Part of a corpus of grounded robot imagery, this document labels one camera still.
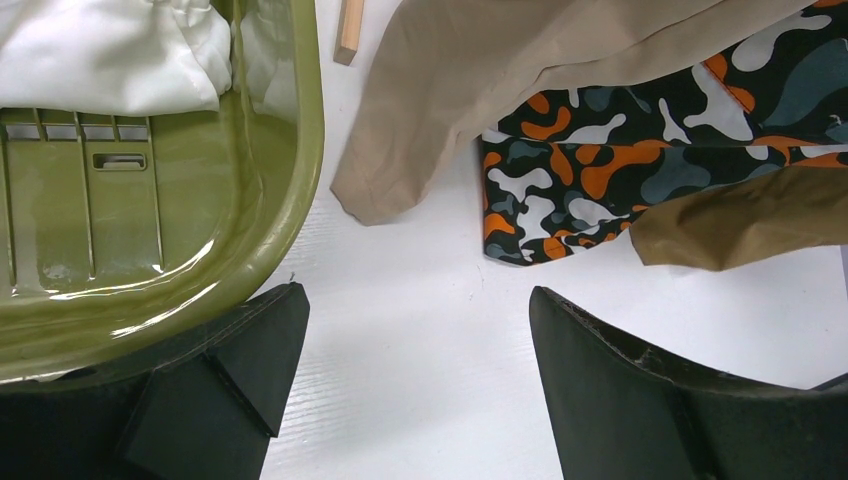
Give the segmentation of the camouflage patterned shorts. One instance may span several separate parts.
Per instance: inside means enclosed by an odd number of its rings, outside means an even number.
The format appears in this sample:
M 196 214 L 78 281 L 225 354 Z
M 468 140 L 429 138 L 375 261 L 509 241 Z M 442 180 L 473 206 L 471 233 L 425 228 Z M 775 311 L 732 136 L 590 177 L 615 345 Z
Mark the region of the camouflage patterned shorts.
M 483 134 L 483 249 L 561 259 L 664 202 L 793 166 L 847 171 L 843 1 L 655 80 L 535 94 Z

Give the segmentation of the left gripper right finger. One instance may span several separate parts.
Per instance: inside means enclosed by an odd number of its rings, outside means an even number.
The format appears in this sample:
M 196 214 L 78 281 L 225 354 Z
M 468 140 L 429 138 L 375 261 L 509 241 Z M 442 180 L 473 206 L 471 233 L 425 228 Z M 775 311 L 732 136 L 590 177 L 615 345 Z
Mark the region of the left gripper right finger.
M 810 389 L 688 360 L 546 287 L 529 322 L 567 479 L 843 479 L 847 379 Z

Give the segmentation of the white shorts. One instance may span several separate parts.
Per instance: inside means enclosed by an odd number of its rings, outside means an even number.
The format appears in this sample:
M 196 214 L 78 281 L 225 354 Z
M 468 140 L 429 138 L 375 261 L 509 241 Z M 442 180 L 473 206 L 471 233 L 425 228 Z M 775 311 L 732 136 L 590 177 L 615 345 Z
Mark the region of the white shorts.
M 284 1 L 5 1 L 1 104 L 153 116 L 216 111 L 245 91 L 252 108 L 298 112 Z

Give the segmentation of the olive green plastic basket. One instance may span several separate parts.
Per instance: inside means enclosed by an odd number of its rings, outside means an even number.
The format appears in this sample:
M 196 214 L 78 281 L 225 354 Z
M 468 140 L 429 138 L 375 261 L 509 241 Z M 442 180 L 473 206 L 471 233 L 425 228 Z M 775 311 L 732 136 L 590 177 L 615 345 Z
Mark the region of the olive green plastic basket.
M 50 381 L 249 298 L 294 243 L 324 146 L 310 1 L 218 1 L 215 111 L 1 112 L 1 381 Z

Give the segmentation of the brown shorts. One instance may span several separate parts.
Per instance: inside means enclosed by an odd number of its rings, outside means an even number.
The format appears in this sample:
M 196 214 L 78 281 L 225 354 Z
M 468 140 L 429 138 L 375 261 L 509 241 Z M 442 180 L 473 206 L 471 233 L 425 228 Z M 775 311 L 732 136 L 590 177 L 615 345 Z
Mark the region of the brown shorts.
M 646 266 L 712 272 L 847 242 L 847 171 L 788 167 L 652 207 L 630 227 Z

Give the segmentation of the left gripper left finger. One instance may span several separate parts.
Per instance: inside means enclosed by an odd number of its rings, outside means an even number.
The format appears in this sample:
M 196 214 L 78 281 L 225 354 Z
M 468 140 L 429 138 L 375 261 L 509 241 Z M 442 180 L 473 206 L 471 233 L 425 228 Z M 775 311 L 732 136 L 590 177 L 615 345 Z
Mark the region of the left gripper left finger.
M 5 479 L 256 479 L 310 304 L 287 283 L 153 345 L 1 388 Z

